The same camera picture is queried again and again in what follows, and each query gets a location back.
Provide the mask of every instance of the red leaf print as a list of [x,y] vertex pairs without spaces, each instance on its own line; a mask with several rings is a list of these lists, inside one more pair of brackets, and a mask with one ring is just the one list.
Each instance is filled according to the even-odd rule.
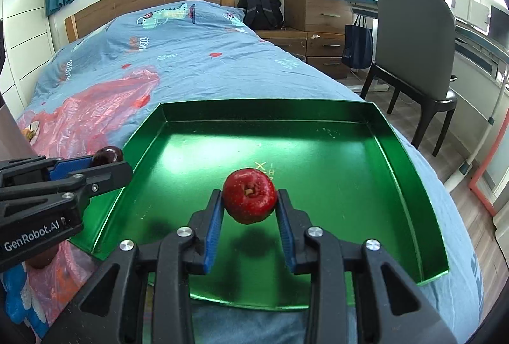
[[137,99],[133,103],[133,106],[135,108],[141,109],[143,106],[146,106],[149,101],[150,101],[150,95],[143,96],[143,97],[140,97],[139,99]]

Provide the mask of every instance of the silver screw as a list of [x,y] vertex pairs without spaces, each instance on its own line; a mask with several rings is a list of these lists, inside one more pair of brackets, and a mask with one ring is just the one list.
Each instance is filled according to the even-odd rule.
[[323,229],[319,226],[311,226],[307,229],[307,234],[310,237],[320,237],[323,235]]
[[179,237],[189,237],[192,234],[192,229],[189,226],[182,226],[177,229],[177,235]]
[[376,239],[368,239],[366,241],[366,248],[370,251],[378,251],[380,249],[380,242]]
[[119,248],[123,251],[130,251],[134,248],[134,242],[130,239],[126,239],[120,243]]

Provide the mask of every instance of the dark blue tote bag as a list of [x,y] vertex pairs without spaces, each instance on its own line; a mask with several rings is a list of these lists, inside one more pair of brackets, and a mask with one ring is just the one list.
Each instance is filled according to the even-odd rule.
[[366,17],[357,16],[353,25],[345,26],[345,49],[341,61],[351,69],[367,69],[373,57],[373,33]]

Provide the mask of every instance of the metallic green tray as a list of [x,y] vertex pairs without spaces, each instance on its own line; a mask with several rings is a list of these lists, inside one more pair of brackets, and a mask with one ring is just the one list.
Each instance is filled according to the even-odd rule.
[[[207,206],[242,167],[288,189],[294,207],[340,239],[375,238],[419,284],[445,274],[440,229],[408,155],[372,103],[244,99],[161,104],[124,147],[131,184],[94,198],[72,242],[104,259],[124,239],[162,239]],[[275,214],[244,226],[228,214],[215,266],[192,297],[258,309],[306,308],[309,277],[284,265]],[[347,286],[353,303],[351,285]]]

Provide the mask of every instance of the blue glove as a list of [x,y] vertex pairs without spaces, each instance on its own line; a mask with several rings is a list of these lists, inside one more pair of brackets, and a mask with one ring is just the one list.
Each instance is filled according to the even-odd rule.
[[43,338],[49,325],[41,304],[29,285],[25,263],[4,272],[2,284],[7,292],[5,301],[7,316],[15,324],[21,324],[26,319],[39,338]]

